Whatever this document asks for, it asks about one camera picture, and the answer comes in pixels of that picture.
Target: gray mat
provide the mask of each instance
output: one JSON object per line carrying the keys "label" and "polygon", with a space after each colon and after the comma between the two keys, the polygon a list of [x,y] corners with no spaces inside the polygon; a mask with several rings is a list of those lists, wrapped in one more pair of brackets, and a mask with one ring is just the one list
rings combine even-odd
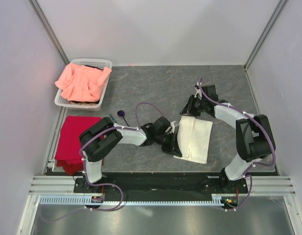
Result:
{"label": "gray mat", "polygon": [[[116,114],[122,109],[129,125],[136,126],[135,106],[149,101],[160,107],[171,121],[179,122],[179,112],[195,93],[194,85],[200,77],[204,85],[216,86],[220,99],[256,114],[243,66],[114,67],[112,70],[102,109],[98,112],[69,110],[67,115],[106,117],[112,114],[119,124],[125,125]],[[142,105],[139,117],[145,124],[155,121],[160,114],[153,107]],[[236,155],[235,130],[207,114],[202,114],[200,119],[213,121],[207,164],[175,159],[163,153],[157,144],[146,147],[120,144],[104,159],[102,171],[220,171]],[[274,168],[257,166],[252,171],[274,171]]]}

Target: white enclosure panel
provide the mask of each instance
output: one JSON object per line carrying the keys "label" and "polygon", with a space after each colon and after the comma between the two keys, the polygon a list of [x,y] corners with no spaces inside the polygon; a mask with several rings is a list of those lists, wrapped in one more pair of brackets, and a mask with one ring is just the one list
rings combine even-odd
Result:
{"label": "white enclosure panel", "polygon": [[291,177],[302,205],[302,0],[288,1],[249,72],[270,119],[278,168]]}
{"label": "white enclosure panel", "polygon": [[64,64],[26,0],[0,0],[0,235],[16,234],[41,174]]}
{"label": "white enclosure panel", "polygon": [[244,64],[278,0],[38,0],[70,60]]}

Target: folded red towel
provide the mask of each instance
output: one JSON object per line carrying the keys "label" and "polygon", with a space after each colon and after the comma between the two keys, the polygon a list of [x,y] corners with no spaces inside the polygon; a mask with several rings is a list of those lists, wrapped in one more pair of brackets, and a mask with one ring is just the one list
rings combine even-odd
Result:
{"label": "folded red towel", "polygon": [[82,163],[78,153],[81,148],[79,136],[100,120],[100,117],[68,116],[61,129],[55,159],[65,160],[70,165]]}
{"label": "folded red towel", "polygon": [[68,175],[75,175],[83,170],[83,163],[68,164],[65,160],[57,160],[56,166],[61,166]]}

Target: white towel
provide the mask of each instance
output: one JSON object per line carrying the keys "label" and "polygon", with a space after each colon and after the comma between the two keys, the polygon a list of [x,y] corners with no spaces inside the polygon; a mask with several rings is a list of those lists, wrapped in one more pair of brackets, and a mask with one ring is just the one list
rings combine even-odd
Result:
{"label": "white towel", "polygon": [[194,117],[182,116],[177,135],[182,157],[174,157],[206,164],[212,123],[211,121],[199,120]]}

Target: white laundry basket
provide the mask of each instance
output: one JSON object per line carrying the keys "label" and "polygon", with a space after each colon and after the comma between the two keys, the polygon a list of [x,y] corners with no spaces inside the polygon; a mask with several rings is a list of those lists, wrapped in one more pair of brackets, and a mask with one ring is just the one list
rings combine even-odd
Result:
{"label": "white laundry basket", "polygon": [[[104,67],[112,68],[112,62],[109,60],[101,60],[101,59],[74,59],[71,61],[71,63],[76,64],[76,65],[89,65],[89,66],[94,66],[99,69],[104,69]],[[63,90],[58,89],[56,97],[55,97],[55,104],[58,106],[63,106],[69,109],[75,109],[75,110],[87,110],[87,111],[99,111],[102,106],[105,90],[107,87],[107,83],[109,80],[110,76],[107,77],[106,82],[105,82],[105,87],[103,89],[103,92],[101,94],[100,101],[97,105],[77,105],[77,104],[69,104],[67,99],[64,99],[61,96],[61,93]]]}

